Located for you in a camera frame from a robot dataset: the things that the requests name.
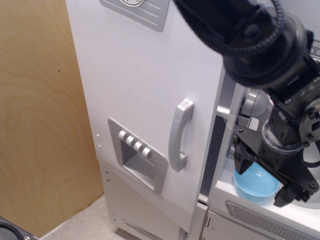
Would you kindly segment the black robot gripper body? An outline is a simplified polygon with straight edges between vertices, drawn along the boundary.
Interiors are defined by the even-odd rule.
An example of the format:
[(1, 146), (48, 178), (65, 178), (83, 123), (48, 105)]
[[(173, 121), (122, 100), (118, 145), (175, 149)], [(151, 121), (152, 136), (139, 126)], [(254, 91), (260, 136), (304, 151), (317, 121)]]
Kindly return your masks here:
[(282, 185), (296, 184), (309, 192), (309, 198), (320, 190), (320, 184), (309, 168), (320, 162), (304, 161), (304, 149), (315, 143), (320, 148), (320, 94), (291, 96), (284, 102), (269, 96), (271, 114), (262, 127), (262, 144), (255, 163)]

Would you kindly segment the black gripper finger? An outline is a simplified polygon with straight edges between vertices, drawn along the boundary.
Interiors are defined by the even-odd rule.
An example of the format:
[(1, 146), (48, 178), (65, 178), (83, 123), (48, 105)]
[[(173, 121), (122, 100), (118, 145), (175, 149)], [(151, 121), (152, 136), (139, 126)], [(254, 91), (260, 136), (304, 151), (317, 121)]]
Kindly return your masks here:
[(292, 201), (306, 202), (309, 199), (309, 192), (297, 184), (284, 185), (275, 195), (273, 205), (284, 207)]
[(238, 174), (242, 175), (256, 161), (256, 153), (249, 147), (236, 147), (234, 152), (234, 166)]

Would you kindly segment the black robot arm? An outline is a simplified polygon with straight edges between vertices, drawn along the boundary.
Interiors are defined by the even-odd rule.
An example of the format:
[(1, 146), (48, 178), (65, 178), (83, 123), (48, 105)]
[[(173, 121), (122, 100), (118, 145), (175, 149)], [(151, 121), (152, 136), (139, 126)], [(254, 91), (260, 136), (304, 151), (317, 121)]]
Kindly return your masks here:
[(258, 163), (282, 183), (277, 207), (307, 202), (320, 186), (304, 149), (320, 143), (320, 65), (310, 50), (314, 34), (278, 0), (177, 0), (181, 15), (209, 48), (221, 54), (227, 74), (265, 92), (273, 109), (261, 131), (234, 128), (234, 165), (243, 174)]

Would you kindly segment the grey robot base corner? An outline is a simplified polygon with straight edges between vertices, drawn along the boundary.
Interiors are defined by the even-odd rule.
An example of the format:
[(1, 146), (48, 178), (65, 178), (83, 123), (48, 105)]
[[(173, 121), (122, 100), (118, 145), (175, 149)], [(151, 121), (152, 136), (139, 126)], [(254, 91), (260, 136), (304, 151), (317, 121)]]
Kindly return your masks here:
[(39, 240), (33, 234), (16, 226), (12, 222), (0, 218), (0, 240)]

